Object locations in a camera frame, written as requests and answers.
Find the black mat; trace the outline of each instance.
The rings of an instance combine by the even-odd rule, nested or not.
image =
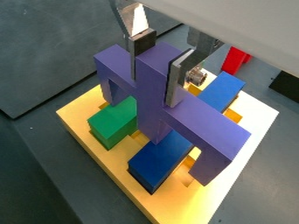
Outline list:
[[[178,24],[146,13],[157,33]],[[94,72],[93,54],[122,45],[108,0],[2,0],[0,31],[0,109],[11,118]]]
[[[1,114],[0,223],[80,223],[9,120]]]
[[[299,78],[289,73],[281,71],[268,87],[294,102],[299,102]]]

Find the green block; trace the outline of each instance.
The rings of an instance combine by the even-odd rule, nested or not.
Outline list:
[[[126,97],[114,107],[108,105],[89,119],[90,133],[109,150],[136,131],[136,99]]]

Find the yellow base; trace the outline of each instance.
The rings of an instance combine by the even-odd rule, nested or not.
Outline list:
[[[145,145],[148,141],[145,136],[137,131],[132,136],[126,136],[112,150],[106,151],[96,138],[89,134],[86,120],[98,112],[104,103],[101,90],[97,86],[57,111],[69,133],[77,139],[85,151],[152,223],[208,223],[257,147],[257,143],[274,120],[276,112],[268,108],[272,111],[272,115],[265,128],[261,129],[261,134],[260,125],[262,124],[258,122],[256,125],[258,133],[256,135],[252,134],[233,162],[206,186],[201,186],[188,176],[193,159],[200,154],[194,148],[154,194],[150,195],[126,171],[126,161]]]

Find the dark blue block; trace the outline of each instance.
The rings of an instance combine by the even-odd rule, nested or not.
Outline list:
[[[221,72],[213,82],[202,89],[197,98],[221,113],[236,98],[244,85],[244,81]]]
[[[128,161],[128,171],[153,193],[192,149],[192,143],[170,131],[158,144],[149,142]]]

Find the purple cross-shaped block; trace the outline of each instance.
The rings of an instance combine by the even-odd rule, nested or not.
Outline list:
[[[118,45],[96,54],[94,61],[105,100],[117,105],[134,97],[137,128],[150,141],[158,144],[174,130],[198,147],[190,175],[205,186],[237,155],[249,133],[189,93],[173,108],[164,104],[168,64],[180,53],[165,43],[146,50],[134,58],[134,80],[129,53]]]

